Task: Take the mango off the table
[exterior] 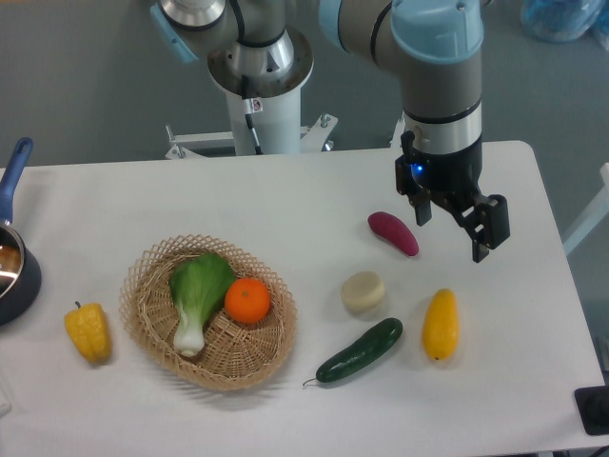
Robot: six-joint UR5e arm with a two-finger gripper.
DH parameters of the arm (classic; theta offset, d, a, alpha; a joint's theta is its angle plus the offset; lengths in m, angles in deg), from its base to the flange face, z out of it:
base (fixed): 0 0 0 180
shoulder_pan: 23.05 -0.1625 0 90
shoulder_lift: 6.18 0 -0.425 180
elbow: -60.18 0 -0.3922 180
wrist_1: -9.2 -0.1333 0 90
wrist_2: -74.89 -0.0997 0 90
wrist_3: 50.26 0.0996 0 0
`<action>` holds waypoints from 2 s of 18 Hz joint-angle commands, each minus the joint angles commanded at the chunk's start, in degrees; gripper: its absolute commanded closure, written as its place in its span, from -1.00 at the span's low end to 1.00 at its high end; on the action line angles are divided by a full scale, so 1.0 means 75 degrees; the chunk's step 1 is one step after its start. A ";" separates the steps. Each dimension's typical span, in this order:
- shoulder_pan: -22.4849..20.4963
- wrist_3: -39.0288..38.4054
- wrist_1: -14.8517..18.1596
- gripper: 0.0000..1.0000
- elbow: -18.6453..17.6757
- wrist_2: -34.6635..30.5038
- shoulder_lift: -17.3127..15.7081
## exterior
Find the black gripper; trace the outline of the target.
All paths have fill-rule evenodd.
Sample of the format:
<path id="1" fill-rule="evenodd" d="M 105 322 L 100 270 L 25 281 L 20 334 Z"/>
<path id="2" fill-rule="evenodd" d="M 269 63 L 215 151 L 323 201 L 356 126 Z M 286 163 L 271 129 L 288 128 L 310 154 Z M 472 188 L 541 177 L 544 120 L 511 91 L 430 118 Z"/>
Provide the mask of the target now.
<path id="1" fill-rule="evenodd" d="M 508 203 L 504 196 L 484 196 L 479 187 L 481 140 L 457 152 L 426 153 L 414 145 L 416 135 L 401 136 L 403 154 L 395 162 L 397 192 L 408 198 L 416 223 L 424 226 L 436 205 L 464 226 L 472 240 L 472 259 L 480 263 L 510 236 Z"/>

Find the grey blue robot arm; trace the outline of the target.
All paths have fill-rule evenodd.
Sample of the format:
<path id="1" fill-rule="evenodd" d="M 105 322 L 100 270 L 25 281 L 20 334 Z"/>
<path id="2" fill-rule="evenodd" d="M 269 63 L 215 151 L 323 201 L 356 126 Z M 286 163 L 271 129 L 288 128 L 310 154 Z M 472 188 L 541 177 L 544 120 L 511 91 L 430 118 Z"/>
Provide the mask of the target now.
<path id="1" fill-rule="evenodd" d="M 510 234 L 506 199 L 481 193 L 481 44 L 477 1 L 319 1 L 321 30 L 399 82 L 403 129 L 396 188 L 423 225 L 449 212 L 479 262 Z M 156 1 L 170 45 L 204 62 L 225 93 L 240 155 L 298 153 L 301 88 L 312 49 L 283 1 Z"/>

